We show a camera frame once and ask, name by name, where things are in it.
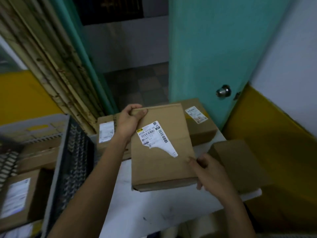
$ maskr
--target dark window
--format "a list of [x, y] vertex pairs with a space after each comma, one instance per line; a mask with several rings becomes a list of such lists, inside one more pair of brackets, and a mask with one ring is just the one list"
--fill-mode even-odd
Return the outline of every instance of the dark window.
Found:
[[83, 25], [143, 18], [142, 0], [73, 0]]

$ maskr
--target yellow wall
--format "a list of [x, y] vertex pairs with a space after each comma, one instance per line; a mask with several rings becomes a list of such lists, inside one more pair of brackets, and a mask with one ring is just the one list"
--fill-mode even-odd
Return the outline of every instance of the yellow wall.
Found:
[[0, 125], [61, 113], [30, 71], [0, 75]]
[[265, 231], [317, 231], [317, 142], [247, 85], [223, 129], [244, 139], [274, 180], [247, 206]]

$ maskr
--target white tabletop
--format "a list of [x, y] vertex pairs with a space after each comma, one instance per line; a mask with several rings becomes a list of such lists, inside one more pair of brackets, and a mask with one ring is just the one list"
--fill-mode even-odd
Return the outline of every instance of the white tabletop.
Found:
[[[225, 140], [220, 131], [206, 144], [194, 147], [196, 157], [212, 143]], [[261, 189], [242, 200], [260, 196]], [[222, 209], [219, 201], [196, 185], [149, 192], [131, 189], [131, 160], [122, 162], [100, 238], [140, 238]]]

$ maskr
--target door knob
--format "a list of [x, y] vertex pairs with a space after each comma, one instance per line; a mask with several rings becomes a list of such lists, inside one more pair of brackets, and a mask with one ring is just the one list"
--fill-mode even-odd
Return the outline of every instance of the door knob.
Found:
[[216, 95], [219, 98], [226, 98], [231, 95], [231, 89], [229, 85], [223, 85], [220, 89], [216, 91]]

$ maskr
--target white table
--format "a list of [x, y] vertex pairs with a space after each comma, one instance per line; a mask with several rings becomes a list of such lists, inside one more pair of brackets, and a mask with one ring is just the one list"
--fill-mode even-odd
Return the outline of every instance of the white table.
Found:
[[[212, 143], [225, 140], [220, 131], [206, 144], [194, 147], [196, 157]], [[261, 189], [242, 200], [260, 196]], [[131, 160], [122, 162], [100, 238], [140, 238], [222, 209], [219, 201], [196, 185], [149, 192], [131, 189]]]

